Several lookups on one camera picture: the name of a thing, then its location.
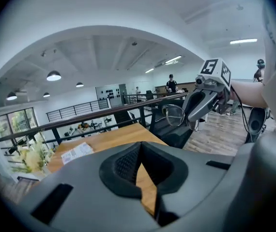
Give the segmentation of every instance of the wooden table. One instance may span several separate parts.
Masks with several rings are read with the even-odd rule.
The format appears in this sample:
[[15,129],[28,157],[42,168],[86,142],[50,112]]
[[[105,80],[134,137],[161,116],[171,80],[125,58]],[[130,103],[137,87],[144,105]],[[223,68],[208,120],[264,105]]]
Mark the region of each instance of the wooden table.
[[[55,155],[52,157],[51,162],[48,164],[47,168],[52,173],[59,170],[64,165],[61,159],[61,155],[83,142],[86,142],[89,146],[91,146],[94,152],[99,152],[115,146],[139,141],[155,142],[166,145],[163,141],[158,139],[139,123],[136,123],[117,130],[104,132],[99,135],[85,137],[80,140],[62,142],[56,150]],[[149,213],[153,215],[155,209],[156,186],[153,184],[143,165],[141,165],[138,170],[136,185],[142,190],[141,202],[143,206]]]

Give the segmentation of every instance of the laminate floor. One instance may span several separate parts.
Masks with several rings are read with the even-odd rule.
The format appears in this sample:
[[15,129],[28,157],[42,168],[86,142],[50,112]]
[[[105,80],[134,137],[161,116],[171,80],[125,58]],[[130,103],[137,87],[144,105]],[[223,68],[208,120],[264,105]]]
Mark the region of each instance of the laminate floor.
[[[245,108],[246,117],[249,117],[250,109]],[[276,123],[271,118],[265,123],[267,134],[276,128]],[[246,131],[243,125],[241,108],[238,108],[236,115],[227,116],[216,113],[209,113],[204,130],[195,131],[187,141],[184,150],[196,152],[222,154],[234,156],[238,148],[244,144]],[[0,194],[15,203],[19,203],[22,197],[38,183],[21,178],[18,183],[6,179],[0,175]]]

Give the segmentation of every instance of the black cable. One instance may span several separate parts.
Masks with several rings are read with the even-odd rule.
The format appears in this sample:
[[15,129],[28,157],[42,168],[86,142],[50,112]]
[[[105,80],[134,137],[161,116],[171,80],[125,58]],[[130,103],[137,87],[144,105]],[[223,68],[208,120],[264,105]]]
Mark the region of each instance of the black cable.
[[240,103],[240,105],[241,105],[241,111],[242,111],[242,115],[243,115],[244,128],[245,128],[246,132],[249,133],[250,138],[251,138],[251,142],[253,142],[252,134],[249,132],[249,131],[250,131],[250,128],[249,128],[248,122],[247,122],[246,117],[245,117],[245,111],[244,111],[243,103],[242,103],[242,101],[241,101],[239,95],[237,94],[237,92],[235,91],[235,89],[233,88],[232,85],[230,86],[230,88],[231,88],[232,91],[236,94],[237,99],[238,99],[238,101],[239,101],[239,103]]

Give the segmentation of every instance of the paper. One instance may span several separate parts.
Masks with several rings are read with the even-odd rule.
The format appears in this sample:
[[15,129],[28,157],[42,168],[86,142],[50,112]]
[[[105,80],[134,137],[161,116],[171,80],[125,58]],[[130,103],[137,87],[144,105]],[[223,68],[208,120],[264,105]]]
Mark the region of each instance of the paper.
[[68,152],[62,154],[61,159],[65,165],[76,158],[83,157],[91,153],[94,153],[93,149],[87,143],[82,143],[77,147],[69,150]]

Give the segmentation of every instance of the ceiling light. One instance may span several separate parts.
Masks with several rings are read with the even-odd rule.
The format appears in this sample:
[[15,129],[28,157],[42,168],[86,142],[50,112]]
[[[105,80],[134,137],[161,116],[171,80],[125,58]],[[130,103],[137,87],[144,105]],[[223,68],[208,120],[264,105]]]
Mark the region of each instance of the ceiling light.
[[256,42],[256,41],[258,41],[258,39],[237,40],[237,41],[231,41],[230,44],[249,43],[249,42]]
[[59,72],[57,72],[57,71],[51,71],[51,72],[47,75],[46,79],[47,79],[48,81],[57,81],[57,80],[60,80],[60,79],[61,79],[61,74],[60,74]]
[[154,68],[149,69],[148,71],[146,71],[146,73],[149,73],[149,72],[151,72],[151,71],[153,71],[153,70],[154,70]]
[[76,87],[83,87],[84,85],[83,85],[83,83],[81,83],[81,82],[78,82],[77,83],[77,85],[76,85]]
[[9,94],[8,94],[8,96],[7,96],[7,100],[8,101],[12,101],[12,100],[15,100],[17,98],[17,96],[16,96],[16,94],[15,93],[13,93],[13,92],[10,92]]
[[165,62],[165,64],[168,64],[168,63],[170,63],[170,62],[173,62],[174,60],[177,60],[177,59],[179,59],[179,58],[182,58],[182,56],[177,56],[177,57],[175,57],[175,58],[173,58],[173,59],[171,59],[171,60],[168,60],[168,61]]

